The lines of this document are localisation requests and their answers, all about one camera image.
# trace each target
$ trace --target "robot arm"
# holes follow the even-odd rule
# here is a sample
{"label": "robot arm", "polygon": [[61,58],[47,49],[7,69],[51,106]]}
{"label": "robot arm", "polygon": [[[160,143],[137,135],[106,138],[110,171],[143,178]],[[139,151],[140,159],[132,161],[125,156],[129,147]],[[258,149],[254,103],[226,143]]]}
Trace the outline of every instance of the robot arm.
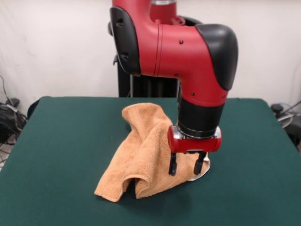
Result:
{"label": "robot arm", "polygon": [[176,173],[176,153],[217,151],[218,127],[238,61],[234,32],[220,24],[176,26],[153,22],[151,0],[113,0],[111,29],[122,68],[133,75],[177,78],[181,84],[178,122],[168,131],[169,174]]}

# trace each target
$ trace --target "towel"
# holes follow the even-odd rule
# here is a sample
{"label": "towel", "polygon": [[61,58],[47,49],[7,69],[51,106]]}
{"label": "towel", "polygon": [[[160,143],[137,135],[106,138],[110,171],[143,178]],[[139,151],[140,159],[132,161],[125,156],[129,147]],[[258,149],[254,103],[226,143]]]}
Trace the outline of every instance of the towel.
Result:
{"label": "towel", "polygon": [[201,173],[193,174],[198,154],[177,154],[177,173],[168,174],[170,148],[167,131],[172,125],[159,105],[140,103],[122,110],[131,132],[115,152],[95,194],[118,202],[131,180],[135,180],[136,198],[148,197],[203,176],[210,168],[208,156]]}

